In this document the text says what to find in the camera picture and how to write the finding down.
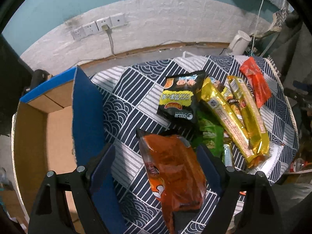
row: black snack bag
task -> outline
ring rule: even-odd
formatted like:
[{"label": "black snack bag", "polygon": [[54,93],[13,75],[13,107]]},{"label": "black snack bag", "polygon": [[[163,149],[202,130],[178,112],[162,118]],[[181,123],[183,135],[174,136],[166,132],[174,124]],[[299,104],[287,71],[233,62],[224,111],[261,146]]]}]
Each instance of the black snack bag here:
[{"label": "black snack bag", "polygon": [[205,77],[204,70],[166,77],[157,114],[171,121],[196,124],[197,93]]}]

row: plastic bottle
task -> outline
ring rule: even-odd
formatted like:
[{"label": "plastic bottle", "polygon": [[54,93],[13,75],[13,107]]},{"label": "plastic bottle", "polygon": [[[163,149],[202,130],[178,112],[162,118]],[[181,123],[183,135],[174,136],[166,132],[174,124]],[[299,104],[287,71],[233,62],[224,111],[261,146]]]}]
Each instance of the plastic bottle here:
[{"label": "plastic bottle", "polygon": [[291,166],[289,171],[291,173],[302,171],[307,163],[302,158],[297,158],[293,162],[291,162]]}]

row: green snack bag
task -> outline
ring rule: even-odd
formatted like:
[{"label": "green snack bag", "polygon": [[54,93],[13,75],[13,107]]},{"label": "green snack bag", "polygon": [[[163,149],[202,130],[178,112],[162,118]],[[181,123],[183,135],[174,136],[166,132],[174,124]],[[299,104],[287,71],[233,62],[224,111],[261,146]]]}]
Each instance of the green snack bag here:
[{"label": "green snack bag", "polygon": [[215,157],[220,158],[224,150],[223,127],[213,114],[197,111],[197,119],[199,133],[194,136],[192,147],[196,148],[199,144],[204,143]]}]

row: blue cardboard box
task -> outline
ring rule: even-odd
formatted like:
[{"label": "blue cardboard box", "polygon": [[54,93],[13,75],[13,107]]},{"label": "blue cardboard box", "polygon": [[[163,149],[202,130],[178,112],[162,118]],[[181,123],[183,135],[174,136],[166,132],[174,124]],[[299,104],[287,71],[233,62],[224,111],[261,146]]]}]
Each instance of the blue cardboard box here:
[{"label": "blue cardboard box", "polygon": [[[49,170],[57,174],[72,172],[103,149],[102,95],[81,68],[71,68],[20,99],[13,131],[15,181],[30,215]],[[105,164],[110,169],[112,158],[106,159]],[[66,197],[75,221],[78,215],[71,193],[66,192]],[[122,234],[125,222],[110,172],[92,200],[109,231]]]}]

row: white brick wall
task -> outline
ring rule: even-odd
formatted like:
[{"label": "white brick wall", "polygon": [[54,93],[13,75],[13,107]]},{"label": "white brick wall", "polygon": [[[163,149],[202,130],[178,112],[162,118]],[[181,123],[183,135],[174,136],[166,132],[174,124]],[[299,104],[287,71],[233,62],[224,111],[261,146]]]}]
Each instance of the white brick wall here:
[{"label": "white brick wall", "polygon": [[[125,13],[127,25],[112,29],[115,53],[159,45],[168,40],[183,42],[230,42],[238,30],[255,29],[257,15],[214,0],[125,0],[76,16],[41,37],[21,58],[32,69],[58,74],[82,59],[111,55],[105,32],[74,41],[70,31],[99,18]],[[258,30],[270,23],[260,18]]]}]

